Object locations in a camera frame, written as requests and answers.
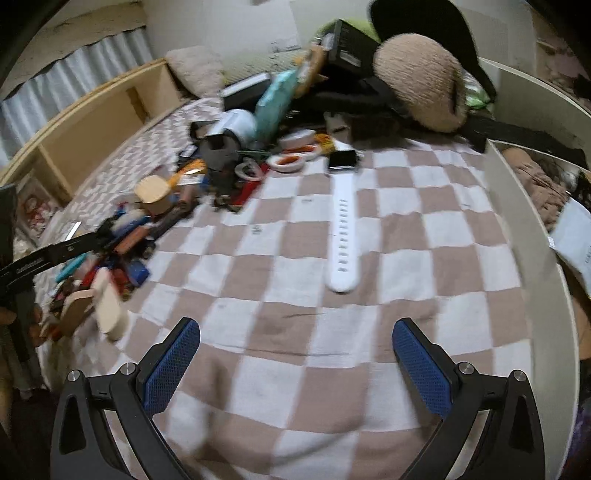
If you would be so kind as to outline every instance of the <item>white watch strap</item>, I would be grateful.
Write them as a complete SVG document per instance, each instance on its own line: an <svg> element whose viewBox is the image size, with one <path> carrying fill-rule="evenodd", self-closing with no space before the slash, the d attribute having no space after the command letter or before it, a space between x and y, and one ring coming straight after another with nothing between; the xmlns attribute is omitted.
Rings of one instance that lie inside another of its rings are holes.
<svg viewBox="0 0 591 480"><path fill-rule="evenodd" d="M332 222L329 236L329 266L327 284L338 293L347 293L359 283L357 249L357 195L355 174L337 173L330 176L333 189Z"/></svg>

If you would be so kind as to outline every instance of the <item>teal package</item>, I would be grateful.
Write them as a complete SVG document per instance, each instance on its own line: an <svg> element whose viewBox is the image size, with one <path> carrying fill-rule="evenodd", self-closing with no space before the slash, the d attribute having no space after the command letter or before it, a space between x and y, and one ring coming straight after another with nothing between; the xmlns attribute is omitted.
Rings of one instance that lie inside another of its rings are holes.
<svg viewBox="0 0 591 480"><path fill-rule="evenodd" d="M255 110L257 140L266 144L273 138L294 96L297 80L298 70L277 74L258 101Z"/></svg>

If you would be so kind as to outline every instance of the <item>smartwatch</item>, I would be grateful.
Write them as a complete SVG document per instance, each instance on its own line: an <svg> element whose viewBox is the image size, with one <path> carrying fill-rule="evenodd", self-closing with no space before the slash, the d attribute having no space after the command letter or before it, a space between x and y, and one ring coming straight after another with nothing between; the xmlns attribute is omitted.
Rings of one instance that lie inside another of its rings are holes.
<svg viewBox="0 0 591 480"><path fill-rule="evenodd" d="M361 277L355 226L357 152L341 144L329 157L327 172L332 184L332 221L329 233L327 285L337 293L352 291Z"/></svg>

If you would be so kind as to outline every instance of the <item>round wooden block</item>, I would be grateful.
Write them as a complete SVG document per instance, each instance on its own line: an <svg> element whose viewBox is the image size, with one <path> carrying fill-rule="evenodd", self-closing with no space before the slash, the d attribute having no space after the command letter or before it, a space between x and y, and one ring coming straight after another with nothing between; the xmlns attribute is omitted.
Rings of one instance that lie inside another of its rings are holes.
<svg viewBox="0 0 591 480"><path fill-rule="evenodd" d="M134 193L152 215L162 215L171 207L170 186L157 175L141 180L135 186Z"/></svg>

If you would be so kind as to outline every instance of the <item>white fluffy pillow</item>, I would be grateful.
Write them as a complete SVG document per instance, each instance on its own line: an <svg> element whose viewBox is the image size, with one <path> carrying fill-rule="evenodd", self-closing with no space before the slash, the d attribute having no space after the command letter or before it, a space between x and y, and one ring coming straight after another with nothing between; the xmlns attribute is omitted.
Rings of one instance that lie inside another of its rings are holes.
<svg viewBox="0 0 591 480"><path fill-rule="evenodd" d="M216 96L224 87L222 62L206 47L171 50L166 61L185 88L198 97Z"/></svg>

